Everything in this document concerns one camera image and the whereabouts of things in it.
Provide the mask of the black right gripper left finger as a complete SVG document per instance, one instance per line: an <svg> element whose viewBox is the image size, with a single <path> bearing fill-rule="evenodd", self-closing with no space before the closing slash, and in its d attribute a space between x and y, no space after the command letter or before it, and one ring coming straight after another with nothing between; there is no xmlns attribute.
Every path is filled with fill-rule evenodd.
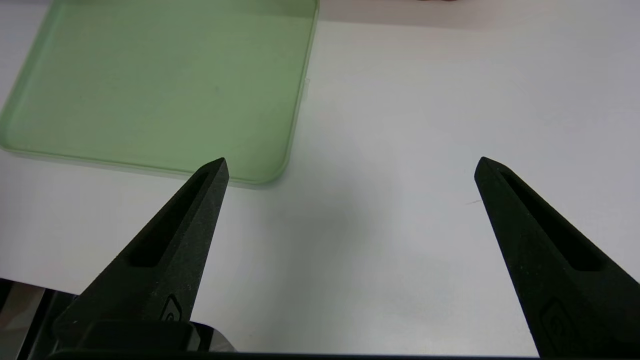
<svg viewBox="0 0 640 360"><path fill-rule="evenodd" d="M58 317L61 345L99 321L189 322L228 182L224 158L200 167Z"/></svg>

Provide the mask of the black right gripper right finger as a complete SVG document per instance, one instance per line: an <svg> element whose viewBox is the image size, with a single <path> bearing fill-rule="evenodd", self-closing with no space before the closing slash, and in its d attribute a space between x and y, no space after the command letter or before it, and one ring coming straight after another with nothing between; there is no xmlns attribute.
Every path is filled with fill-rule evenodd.
<svg viewBox="0 0 640 360"><path fill-rule="evenodd" d="M474 180L539 357L637 360L638 281L504 164Z"/></svg>

